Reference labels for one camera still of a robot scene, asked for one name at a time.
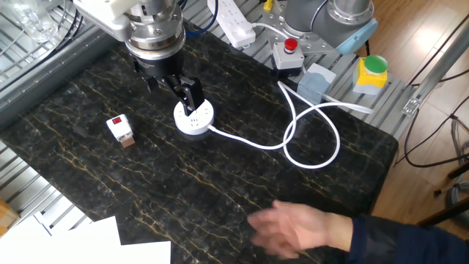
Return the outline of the person's bare hand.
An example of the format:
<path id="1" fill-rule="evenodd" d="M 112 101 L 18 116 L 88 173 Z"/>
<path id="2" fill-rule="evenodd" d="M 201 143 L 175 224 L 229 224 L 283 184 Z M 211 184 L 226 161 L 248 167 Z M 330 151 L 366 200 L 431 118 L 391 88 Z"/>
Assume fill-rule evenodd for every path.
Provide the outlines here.
<path id="1" fill-rule="evenodd" d="M 255 230 L 252 243 L 283 259 L 321 246 L 348 252 L 352 243 L 350 217 L 304 204 L 275 200 L 271 208 L 248 216 L 248 223 Z"/>

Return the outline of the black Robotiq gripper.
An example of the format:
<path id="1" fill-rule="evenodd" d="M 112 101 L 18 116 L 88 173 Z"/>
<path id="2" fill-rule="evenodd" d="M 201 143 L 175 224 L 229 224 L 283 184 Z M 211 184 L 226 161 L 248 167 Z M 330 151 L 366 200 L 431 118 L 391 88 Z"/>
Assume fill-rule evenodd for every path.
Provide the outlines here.
<path id="1" fill-rule="evenodd" d="M 183 67 L 182 46 L 172 46 L 160 50 L 144 50 L 133 45 L 126 46 L 133 58 L 134 70 L 147 76 L 147 89 L 152 92 L 158 88 L 154 77 L 166 77 L 169 89 L 183 106 L 185 116 L 189 116 L 204 102 L 202 83 L 198 78 L 180 76 Z"/>

